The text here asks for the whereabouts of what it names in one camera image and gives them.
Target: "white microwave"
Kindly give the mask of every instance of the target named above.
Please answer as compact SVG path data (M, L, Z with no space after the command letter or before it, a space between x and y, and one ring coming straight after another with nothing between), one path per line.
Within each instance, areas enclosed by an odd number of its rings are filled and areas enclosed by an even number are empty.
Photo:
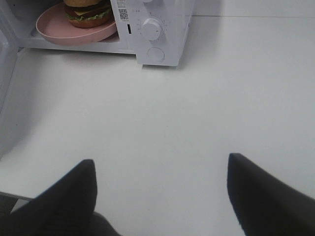
M1 0L3 38L19 48L42 48L135 54L139 64L177 66L194 0L111 0L118 33L84 46L46 41L35 28L37 18L61 0Z

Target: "plate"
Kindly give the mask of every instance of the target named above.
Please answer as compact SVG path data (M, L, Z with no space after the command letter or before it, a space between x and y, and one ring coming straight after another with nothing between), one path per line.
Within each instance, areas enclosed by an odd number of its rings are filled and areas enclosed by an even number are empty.
M63 46L99 42L117 32L114 17L105 24L94 28L74 27L65 16L63 2L41 14L36 21L36 29L47 41Z

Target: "cheese slice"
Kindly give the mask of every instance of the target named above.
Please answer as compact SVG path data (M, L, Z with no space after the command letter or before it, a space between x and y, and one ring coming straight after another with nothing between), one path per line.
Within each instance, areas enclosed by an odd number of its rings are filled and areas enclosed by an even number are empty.
M90 13L90 12L92 12L92 11L100 10L100 9L103 9L103 8L105 9L105 8L108 8L108 7L110 7L109 4L108 4L108 5L105 5L105 6L101 6L101 7L97 8L97 9L94 9L94 10L90 10L90 11L74 11L74 12L75 12L75 14L77 14L78 16L82 16L82 15L87 14L87 13Z

